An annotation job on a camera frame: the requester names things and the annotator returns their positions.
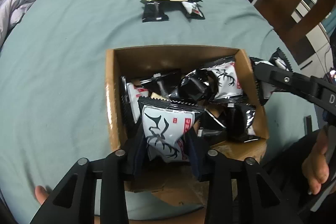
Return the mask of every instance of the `gray cloth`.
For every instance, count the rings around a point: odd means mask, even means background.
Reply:
[[[7,32],[20,22],[35,0],[3,0],[0,2],[0,48]]]
[[[0,188],[19,224],[29,223],[39,208],[36,185],[54,188],[79,158],[96,160],[110,153],[106,49],[214,45],[244,48],[250,56],[268,59],[280,47],[299,72],[284,43],[247,0],[203,0],[200,5],[205,20],[188,20],[179,4],[172,4],[165,11],[169,21],[142,23],[140,0],[34,3],[0,57]],[[273,94],[266,113],[268,157],[304,135],[304,116],[311,115],[317,129],[314,106],[295,95]],[[148,193],[127,193],[130,218],[191,209],[156,200]],[[96,201],[99,205],[99,191]]]

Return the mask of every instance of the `drawer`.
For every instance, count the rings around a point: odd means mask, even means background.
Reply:
[[[325,44],[329,45],[329,41],[319,25],[315,26],[306,36],[316,52]]]
[[[324,70],[317,54],[313,54],[300,65],[301,73],[307,77],[323,77]]]

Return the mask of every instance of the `dark fabric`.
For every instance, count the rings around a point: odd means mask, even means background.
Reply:
[[[318,131],[315,131],[304,136],[263,166],[295,210],[302,207],[310,197],[308,182],[302,174],[301,165],[316,142],[317,134]],[[328,223],[336,223],[336,193],[329,195],[317,212],[307,211],[301,217],[306,224],[326,223],[327,219],[331,221]]]

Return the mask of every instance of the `cabinet handle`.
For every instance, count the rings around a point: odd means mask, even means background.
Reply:
[[[309,63],[307,63],[306,65],[304,65],[300,70],[302,70],[302,69],[308,67],[311,63],[313,63],[313,60],[311,60],[311,61],[310,61]]]

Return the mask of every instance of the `white cabinet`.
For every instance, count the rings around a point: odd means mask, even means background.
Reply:
[[[318,52],[317,56],[322,64],[323,71],[327,73],[333,67],[333,55],[330,44],[325,44]]]
[[[323,77],[325,72],[317,53],[313,54],[310,58],[300,64],[301,73],[307,77],[312,75],[316,77]]]

